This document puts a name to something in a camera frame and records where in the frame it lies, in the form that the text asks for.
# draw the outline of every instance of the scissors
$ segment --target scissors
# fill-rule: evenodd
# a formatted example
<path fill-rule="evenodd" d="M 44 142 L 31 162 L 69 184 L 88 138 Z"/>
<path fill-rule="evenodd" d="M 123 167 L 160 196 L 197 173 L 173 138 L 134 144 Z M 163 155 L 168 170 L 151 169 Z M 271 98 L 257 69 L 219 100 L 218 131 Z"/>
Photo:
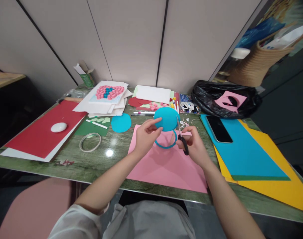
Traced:
<path fill-rule="evenodd" d="M 182 143 L 184 144 L 184 147 L 185 147 L 184 153 L 185 153 L 185 155 L 189 155 L 187 142 L 186 142 L 185 138 L 181 135 L 178 116 L 177 116 L 177 123 L 178 123 L 178 129 L 179 129 L 178 139 L 181 140 Z"/>

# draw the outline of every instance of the hand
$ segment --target hand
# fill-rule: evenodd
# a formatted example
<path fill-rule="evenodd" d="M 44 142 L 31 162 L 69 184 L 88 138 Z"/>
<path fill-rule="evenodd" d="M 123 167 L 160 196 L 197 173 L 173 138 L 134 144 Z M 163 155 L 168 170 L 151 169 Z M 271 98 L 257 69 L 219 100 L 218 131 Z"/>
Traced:
<path fill-rule="evenodd" d="M 188 145 L 189 156 L 196 164 L 198 164 L 201 168 L 204 168 L 206 162 L 210 160 L 204 143 L 200 138 L 197 128 L 195 126 L 185 127 L 182 130 L 182 133 L 186 133 L 187 131 L 191 132 L 191 135 L 183 135 L 183 137 L 185 138 Z M 177 140 L 176 144 L 180 149 L 185 150 L 184 144 L 181 140 Z"/>
<path fill-rule="evenodd" d="M 157 129 L 155 126 L 159 121 L 161 121 L 161 118 L 146 120 L 136 131 L 136 146 L 134 151 L 142 157 L 148 153 L 162 132 L 163 127 Z"/>

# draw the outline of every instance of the forearm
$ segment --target forearm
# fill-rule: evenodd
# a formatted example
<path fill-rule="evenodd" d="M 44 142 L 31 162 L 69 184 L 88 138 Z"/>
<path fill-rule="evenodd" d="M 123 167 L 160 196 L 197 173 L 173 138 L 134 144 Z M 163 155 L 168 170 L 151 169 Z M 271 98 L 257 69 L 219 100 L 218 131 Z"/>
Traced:
<path fill-rule="evenodd" d="M 264 238 L 250 213 L 211 160 L 203 167 L 203 171 L 227 238 Z"/>
<path fill-rule="evenodd" d="M 131 170 L 143 156 L 133 151 L 96 179 L 75 201 L 92 213 L 99 213 L 114 197 Z"/>

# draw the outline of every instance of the black plastic bag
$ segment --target black plastic bag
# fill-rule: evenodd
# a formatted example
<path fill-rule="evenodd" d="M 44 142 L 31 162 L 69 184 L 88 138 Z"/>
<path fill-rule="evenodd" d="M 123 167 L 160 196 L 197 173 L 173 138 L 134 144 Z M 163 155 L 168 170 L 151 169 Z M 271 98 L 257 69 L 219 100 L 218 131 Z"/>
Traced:
<path fill-rule="evenodd" d="M 238 108 L 238 113 L 227 110 L 215 102 L 215 100 L 219 99 L 225 91 L 247 97 L 243 104 Z M 208 115 L 233 119 L 250 117 L 262 103 L 262 98 L 253 87 L 227 85 L 204 80 L 196 82 L 192 89 L 191 99 L 194 104 L 198 105 L 201 110 Z M 236 106 L 237 102 L 234 98 L 229 97 L 229 100 L 233 103 L 233 106 Z"/>

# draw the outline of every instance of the sleeve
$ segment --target sleeve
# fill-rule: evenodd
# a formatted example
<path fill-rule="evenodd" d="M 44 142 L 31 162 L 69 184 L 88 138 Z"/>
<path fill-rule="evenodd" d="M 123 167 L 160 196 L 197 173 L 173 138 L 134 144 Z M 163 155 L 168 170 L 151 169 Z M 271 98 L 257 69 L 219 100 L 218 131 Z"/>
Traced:
<path fill-rule="evenodd" d="M 49 239 L 98 239 L 101 236 L 100 216 L 79 205 L 72 205 L 56 222 Z"/>

